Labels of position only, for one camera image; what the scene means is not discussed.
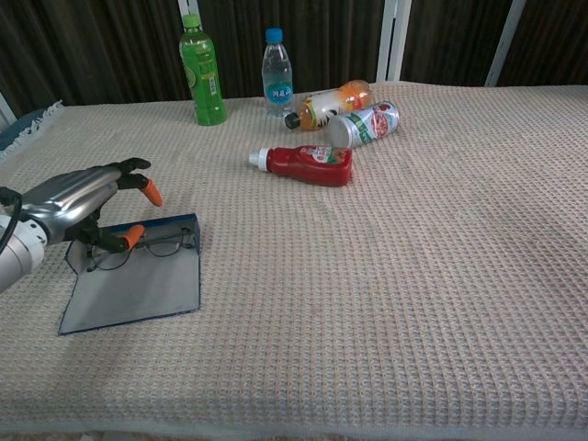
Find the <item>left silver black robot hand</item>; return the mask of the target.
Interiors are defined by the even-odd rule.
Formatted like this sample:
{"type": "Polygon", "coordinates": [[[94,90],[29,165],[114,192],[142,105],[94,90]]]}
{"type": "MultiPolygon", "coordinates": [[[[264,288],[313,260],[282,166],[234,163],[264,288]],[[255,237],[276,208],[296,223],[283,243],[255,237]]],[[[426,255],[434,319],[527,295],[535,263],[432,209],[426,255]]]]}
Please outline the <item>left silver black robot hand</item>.
{"type": "Polygon", "coordinates": [[[35,221],[49,245],[77,240],[112,254],[129,251],[143,235],[142,226],[117,236],[97,221],[102,207],[120,190],[138,189],[154,206],[162,205],[155,183],[135,172],[150,166],[133,157],[52,177],[24,194],[23,219],[35,221]]]}

